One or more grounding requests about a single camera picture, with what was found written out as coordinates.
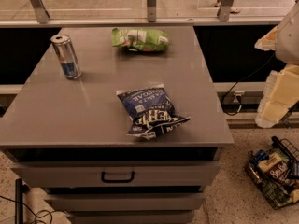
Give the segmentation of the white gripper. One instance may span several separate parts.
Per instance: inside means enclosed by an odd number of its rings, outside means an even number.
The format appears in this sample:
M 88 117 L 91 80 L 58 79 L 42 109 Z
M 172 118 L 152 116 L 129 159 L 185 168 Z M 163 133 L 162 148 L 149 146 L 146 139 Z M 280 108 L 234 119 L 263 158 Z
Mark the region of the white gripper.
M 272 70 L 263 89 L 255 122 L 261 128 L 271 128 L 299 101 L 299 2 L 278 27 L 257 40 L 254 48 L 263 51 L 276 48 L 279 60 L 292 63 L 279 72 Z

